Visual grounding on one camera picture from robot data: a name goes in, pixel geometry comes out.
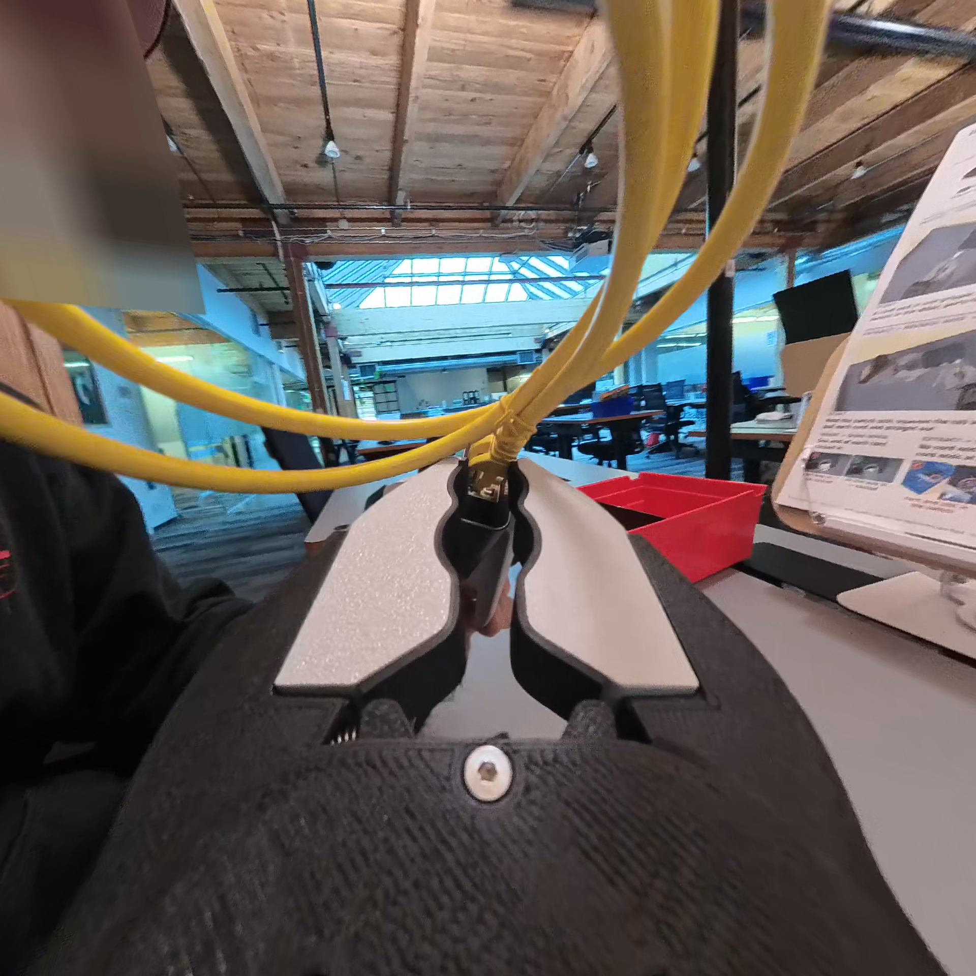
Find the black flat panel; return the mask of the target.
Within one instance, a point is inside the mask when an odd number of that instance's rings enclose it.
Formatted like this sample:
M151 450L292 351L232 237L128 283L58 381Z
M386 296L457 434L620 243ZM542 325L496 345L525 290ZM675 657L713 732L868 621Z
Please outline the black flat panel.
M860 317L849 270L781 290L773 300L786 347L846 335Z

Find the skylight window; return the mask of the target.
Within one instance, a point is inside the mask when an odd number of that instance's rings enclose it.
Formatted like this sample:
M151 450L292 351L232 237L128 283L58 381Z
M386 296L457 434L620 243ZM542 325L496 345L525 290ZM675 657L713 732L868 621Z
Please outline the skylight window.
M333 310L396 310L587 299L607 266L556 253L428 256L342 261L316 278Z

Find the person's left hand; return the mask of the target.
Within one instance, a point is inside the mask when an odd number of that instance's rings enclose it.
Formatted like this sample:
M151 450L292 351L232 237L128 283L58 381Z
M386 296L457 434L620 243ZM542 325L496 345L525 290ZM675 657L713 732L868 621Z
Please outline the person's left hand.
M462 622L467 641L475 634L493 637L510 628L513 601L508 591L500 593L489 617L485 617L482 613L484 605L479 602L474 592L462 590L461 597Z

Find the black ceiling track rail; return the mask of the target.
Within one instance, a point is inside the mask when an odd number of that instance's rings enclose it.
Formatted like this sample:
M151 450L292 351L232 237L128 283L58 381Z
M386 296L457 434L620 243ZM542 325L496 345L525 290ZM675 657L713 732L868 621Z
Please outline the black ceiling track rail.
M956 60L975 63L974 32L924 24L909 19L893 19L834 12L831 2L823 12L814 2L741 2L741 24L749 31L764 33L770 17L813 15L821 21L820 38L804 45L823 52L840 51L856 55L909 56L926 60Z

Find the black office chair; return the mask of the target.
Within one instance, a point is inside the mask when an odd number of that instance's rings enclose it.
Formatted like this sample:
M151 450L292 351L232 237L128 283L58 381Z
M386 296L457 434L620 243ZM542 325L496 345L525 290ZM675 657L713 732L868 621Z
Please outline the black office chair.
M261 428L264 446L282 471L322 470L312 438L303 433L290 433ZM299 504L311 524L314 524L333 495L333 490L297 493Z

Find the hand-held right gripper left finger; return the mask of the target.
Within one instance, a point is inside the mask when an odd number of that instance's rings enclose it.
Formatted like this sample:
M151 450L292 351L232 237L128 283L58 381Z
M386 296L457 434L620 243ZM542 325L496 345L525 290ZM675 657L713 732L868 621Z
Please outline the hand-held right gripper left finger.
M461 583L444 546L456 460L409 477L348 528L275 677L282 696L397 702L428 717L467 666Z

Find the white stand base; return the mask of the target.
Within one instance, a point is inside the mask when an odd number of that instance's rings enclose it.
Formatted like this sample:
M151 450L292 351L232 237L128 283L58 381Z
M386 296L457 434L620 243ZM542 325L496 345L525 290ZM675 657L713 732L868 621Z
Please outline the white stand base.
M838 593L844 609L975 663L975 581L920 571Z

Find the printed instruction board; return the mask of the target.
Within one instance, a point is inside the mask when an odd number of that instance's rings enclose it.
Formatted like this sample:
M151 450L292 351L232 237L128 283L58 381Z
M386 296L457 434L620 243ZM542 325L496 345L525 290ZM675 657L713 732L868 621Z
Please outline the printed instruction board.
M974 575L975 127L924 189L773 489L790 527Z

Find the person's black hoodie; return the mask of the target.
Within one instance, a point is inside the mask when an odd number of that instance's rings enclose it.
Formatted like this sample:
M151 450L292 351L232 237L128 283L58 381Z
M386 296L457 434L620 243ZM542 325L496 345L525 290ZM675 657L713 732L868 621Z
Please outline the person's black hoodie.
M254 604L183 586L121 480L2 441L1 973L43 954L160 725Z

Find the cardboard box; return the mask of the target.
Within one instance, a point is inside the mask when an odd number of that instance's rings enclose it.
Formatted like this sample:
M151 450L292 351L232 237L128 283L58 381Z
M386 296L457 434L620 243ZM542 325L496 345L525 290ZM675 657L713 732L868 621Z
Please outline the cardboard box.
M817 388L836 350L843 349L851 333L828 335L786 345L781 353L783 385L789 397L802 397Z

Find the wooden support column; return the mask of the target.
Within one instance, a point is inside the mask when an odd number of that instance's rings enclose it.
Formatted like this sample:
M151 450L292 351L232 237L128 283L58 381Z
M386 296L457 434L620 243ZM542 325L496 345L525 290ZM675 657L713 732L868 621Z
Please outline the wooden support column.
M315 413L331 416L334 411L329 402L313 304L304 274L306 270L304 259L307 253L304 245L299 243L290 242L282 245L282 262L296 323L299 352L307 376L311 407Z

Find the dark grey slab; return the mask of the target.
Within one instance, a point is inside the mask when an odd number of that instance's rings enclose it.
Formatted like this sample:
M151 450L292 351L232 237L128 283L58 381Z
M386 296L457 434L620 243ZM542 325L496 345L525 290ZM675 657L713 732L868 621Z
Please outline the dark grey slab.
M831 602L840 593L921 572L901 560L763 524L754 531L749 557L734 568L775 587Z

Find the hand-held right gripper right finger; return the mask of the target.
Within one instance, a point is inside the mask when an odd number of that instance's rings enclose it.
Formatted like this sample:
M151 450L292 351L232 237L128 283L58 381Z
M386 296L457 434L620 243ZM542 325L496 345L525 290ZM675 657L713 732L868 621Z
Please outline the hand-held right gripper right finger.
M634 547L641 539L538 463L510 477L515 584L509 660L522 689L569 718L584 701L617 713L690 700L700 679Z

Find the red plastic bin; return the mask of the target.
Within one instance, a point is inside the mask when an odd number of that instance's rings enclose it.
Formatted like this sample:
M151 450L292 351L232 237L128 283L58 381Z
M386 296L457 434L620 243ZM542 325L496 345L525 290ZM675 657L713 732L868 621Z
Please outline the red plastic bin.
M692 583L751 555L766 487L641 472L579 486Z

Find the black ethernet splitter box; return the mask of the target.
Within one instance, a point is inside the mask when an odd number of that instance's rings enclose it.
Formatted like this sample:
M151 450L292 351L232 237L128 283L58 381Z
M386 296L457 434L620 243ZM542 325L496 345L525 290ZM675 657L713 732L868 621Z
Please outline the black ethernet splitter box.
M486 499L470 482L470 470L461 467L453 483L456 504L447 516L442 541L459 580L465 624L482 631L489 628L509 585L516 522L506 484L494 499Z

